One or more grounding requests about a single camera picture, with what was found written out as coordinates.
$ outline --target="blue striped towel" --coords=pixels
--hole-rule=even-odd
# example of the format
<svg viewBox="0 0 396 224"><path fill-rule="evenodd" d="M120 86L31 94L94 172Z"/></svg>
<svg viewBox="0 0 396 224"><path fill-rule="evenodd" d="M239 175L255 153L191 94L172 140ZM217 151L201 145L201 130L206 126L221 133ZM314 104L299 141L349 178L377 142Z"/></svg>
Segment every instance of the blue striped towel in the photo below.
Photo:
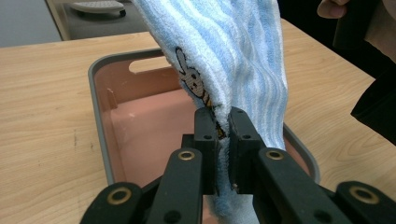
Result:
<svg viewBox="0 0 396 224"><path fill-rule="evenodd" d="M198 107L211 106L227 136L231 106L247 112L268 147L284 148L288 98L276 0L134 0L180 84ZM212 211L223 223L257 223L252 196L228 180L229 138L221 141L219 195Z"/></svg>

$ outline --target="wooden table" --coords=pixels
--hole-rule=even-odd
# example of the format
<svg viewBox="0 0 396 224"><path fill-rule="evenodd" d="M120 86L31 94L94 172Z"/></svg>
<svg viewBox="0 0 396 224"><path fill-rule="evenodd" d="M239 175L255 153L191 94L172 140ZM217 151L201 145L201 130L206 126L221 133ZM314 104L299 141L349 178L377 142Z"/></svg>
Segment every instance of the wooden table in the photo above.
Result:
<svg viewBox="0 0 396 224"><path fill-rule="evenodd" d="M372 79L283 21L286 122L321 184L376 186L396 200L396 148L350 115ZM106 186L87 71L109 54L152 49L148 33L0 49L0 223L78 223Z"/></svg>

